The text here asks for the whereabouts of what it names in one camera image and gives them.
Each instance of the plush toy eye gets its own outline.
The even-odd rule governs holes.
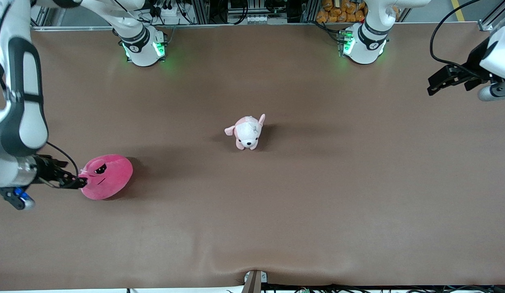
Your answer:
[[[102,174],[102,173],[104,173],[104,171],[106,171],[106,168],[107,168],[106,164],[104,164],[104,165],[100,166],[100,168],[95,170],[94,172],[95,172],[95,174]]]

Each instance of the brown table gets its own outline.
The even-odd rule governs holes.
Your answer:
[[[111,201],[34,186],[19,212],[0,198],[0,289],[230,286],[250,269],[505,284],[505,101],[427,96],[432,30],[396,25],[361,66],[314,26],[182,29],[150,68],[109,31],[34,33],[50,141],[81,166],[131,157],[135,174]],[[485,36],[447,24],[437,53],[463,62]],[[260,146],[238,151],[224,128],[262,113]]]

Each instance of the plush toy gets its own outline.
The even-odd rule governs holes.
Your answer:
[[[240,150],[249,148],[254,150],[258,146],[258,138],[261,134],[261,128],[265,122],[265,114],[262,114],[260,120],[252,116],[246,116],[238,120],[236,124],[225,129],[225,134],[236,137],[236,147]]]
[[[87,179],[81,188],[83,194],[92,200],[103,200],[121,191],[133,174],[131,162],[121,155],[104,155],[89,161],[79,177]]]

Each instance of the yellow tape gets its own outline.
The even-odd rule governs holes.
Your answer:
[[[459,0],[451,0],[451,4],[453,4],[453,9],[457,9],[457,7],[460,6]],[[459,22],[464,22],[464,15],[462,15],[462,9],[456,11],[455,15],[457,16],[457,20]]]

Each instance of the plush toy ear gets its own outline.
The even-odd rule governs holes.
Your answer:
[[[228,135],[228,136],[232,136],[232,133],[234,131],[234,128],[236,128],[236,126],[232,125],[231,127],[229,128],[225,128],[225,134]]]
[[[260,121],[258,122],[261,126],[263,126],[263,122],[265,122],[265,114],[262,114],[260,117]]]

